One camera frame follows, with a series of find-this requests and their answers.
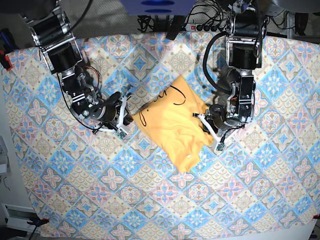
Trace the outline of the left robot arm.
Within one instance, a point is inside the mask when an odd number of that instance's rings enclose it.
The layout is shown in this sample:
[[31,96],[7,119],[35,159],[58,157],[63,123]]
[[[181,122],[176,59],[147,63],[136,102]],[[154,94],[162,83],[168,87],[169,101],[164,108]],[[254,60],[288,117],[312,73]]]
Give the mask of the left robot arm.
[[[206,79],[227,96],[226,104],[211,104],[204,113],[193,114],[202,122],[203,131],[212,135],[212,147],[217,153],[225,150],[227,137],[254,118],[256,82],[253,70],[262,66],[262,43],[266,34],[257,0],[236,0],[228,9],[227,25],[210,40],[202,61]],[[210,50],[221,37],[226,41],[226,63],[230,67],[226,76],[228,89],[217,85],[208,71]]]

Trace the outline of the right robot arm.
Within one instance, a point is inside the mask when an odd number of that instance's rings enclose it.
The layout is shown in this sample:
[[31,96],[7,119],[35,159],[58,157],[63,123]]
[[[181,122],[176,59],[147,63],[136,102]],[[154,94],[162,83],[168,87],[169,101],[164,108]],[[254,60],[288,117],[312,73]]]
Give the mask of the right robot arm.
[[97,122],[88,129],[93,134],[108,132],[123,139],[132,122],[127,110],[130,95],[116,91],[108,98],[89,82],[90,76],[79,66],[83,61],[72,32],[72,25],[58,0],[23,0],[21,17],[31,30],[31,36],[43,55],[51,74],[56,74],[62,95],[71,97],[67,109],[82,124],[90,119]]

